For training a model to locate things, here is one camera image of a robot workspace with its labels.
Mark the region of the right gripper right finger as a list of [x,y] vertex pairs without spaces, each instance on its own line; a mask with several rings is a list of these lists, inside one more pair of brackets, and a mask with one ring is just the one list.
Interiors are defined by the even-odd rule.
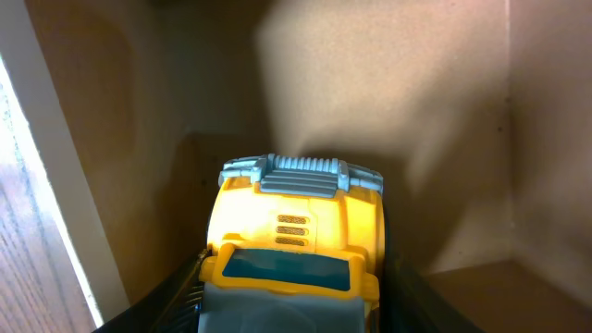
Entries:
[[381,286],[381,331],[388,333],[483,333],[440,296],[406,262],[386,262]]

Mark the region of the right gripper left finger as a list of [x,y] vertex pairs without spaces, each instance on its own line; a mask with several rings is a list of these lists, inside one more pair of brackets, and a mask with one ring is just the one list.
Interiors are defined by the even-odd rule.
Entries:
[[199,280],[208,250],[196,253],[141,301],[93,333],[197,333],[204,297]]

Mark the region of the yellow grey toy truck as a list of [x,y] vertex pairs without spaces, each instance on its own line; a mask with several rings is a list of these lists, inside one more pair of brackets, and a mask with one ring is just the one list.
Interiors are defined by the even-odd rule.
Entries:
[[219,174],[201,332],[375,332],[384,180],[338,158],[264,154]]

